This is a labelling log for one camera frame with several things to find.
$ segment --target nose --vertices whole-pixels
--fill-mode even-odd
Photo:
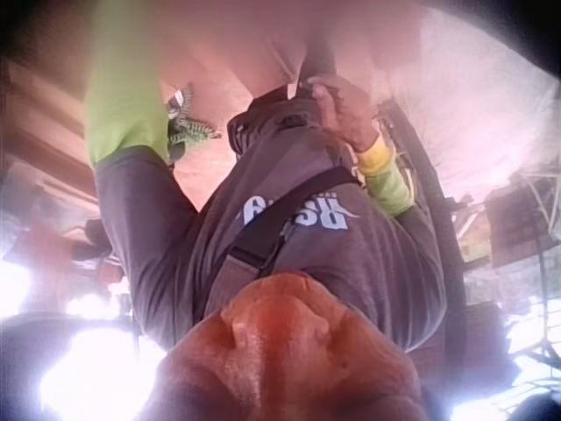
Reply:
[[[326,347],[330,325],[298,298],[270,296],[235,317],[232,331],[237,347],[246,351],[309,358],[314,350]]]

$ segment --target hand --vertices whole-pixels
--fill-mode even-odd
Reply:
[[[369,95],[343,77],[310,77],[313,97],[322,111],[323,128],[332,132],[357,153],[370,149],[378,132],[372,127],[373,109]]]

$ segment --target yellow wristband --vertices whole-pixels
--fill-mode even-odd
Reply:
[[[357,153],[359,170],[367,176],[377,175],[392,160],[392,151],[379,136],[366,152]]]

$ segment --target person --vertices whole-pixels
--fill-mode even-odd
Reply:
[[[441,262],[370,97],[335,74],[325,43],[309,42],[295,97],[276,89],[228,124],[238,161],[197,211],[167,169],[157,79],[138,64],[144,42],[119,38],[141,28],[140,9],[102,2],[86,98],[103,224],[134,317],[168,350],[140,418],[426,419],[406,351],[443,317]],[[267,210],[322,173],[348,173],[349,147],[366,189],[344,178],[304,195],[257,271],[221,272],[250,227],[250,246],[263,239]]]

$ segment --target black strap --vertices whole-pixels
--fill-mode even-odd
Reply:
[[[262,268],[274,253],[284,224],[313,195],[359,181],[345,167],[335,167],[303,182],[256,216],[236,237],[229,255]]]

